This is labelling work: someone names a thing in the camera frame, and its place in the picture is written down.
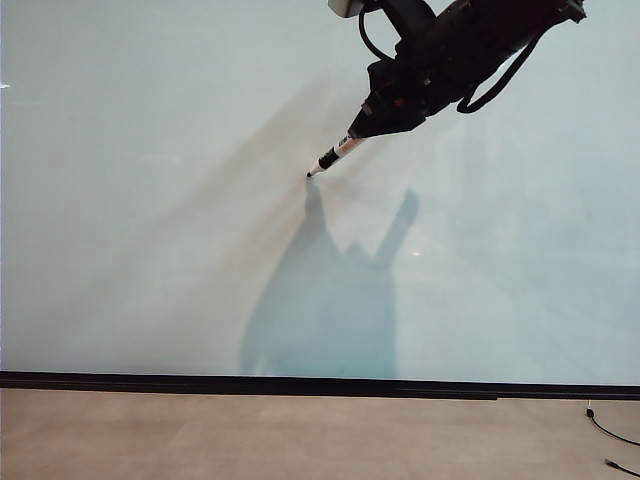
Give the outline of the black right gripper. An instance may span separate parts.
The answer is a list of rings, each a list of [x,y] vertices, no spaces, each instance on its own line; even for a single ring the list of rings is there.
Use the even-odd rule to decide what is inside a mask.
[[[476,82],[477,54],[467,19],[394,19],[395,55],[367,67],[370,92],[348,134],[352,138],[408,132]]]

